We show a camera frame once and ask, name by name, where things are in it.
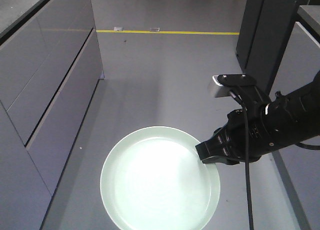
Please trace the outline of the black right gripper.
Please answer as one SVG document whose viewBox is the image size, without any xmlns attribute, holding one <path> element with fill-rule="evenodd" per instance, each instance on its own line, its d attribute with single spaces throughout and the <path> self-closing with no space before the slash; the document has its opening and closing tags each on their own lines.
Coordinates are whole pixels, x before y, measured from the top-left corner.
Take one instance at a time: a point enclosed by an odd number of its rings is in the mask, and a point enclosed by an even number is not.
<svg viewBox="0 0 320 230">
<path fill-rule="evenodd" d="M 270 136 L 262 121 L 262 108 L 270 102 L 269 97 L 256 86 L 237 87 L 231 94 L 241 108 L 228 113 L 227 124 L 211 139 L 195 146 L 204 164 L 255 162 L 270 153 Z"/>
</svg>

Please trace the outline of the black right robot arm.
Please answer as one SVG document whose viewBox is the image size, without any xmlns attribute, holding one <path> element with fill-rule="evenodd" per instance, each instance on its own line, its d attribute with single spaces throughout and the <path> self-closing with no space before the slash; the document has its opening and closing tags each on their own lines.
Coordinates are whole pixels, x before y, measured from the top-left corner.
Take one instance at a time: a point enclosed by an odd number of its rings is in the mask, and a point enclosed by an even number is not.
<svg viewBox="0 0 320 230">
<path fill-rule="evenodd" d="M 212 138 L 196 145 L 203 163 L 255 162 L 261 156 L 311 139 L 320 133 L 320 76 L 276 99 L 258 88 L 246 74 L 214 75 L 214 97 L 231 96 L 240 105 L 228 113 L 228 122 Z"/>
</svg>

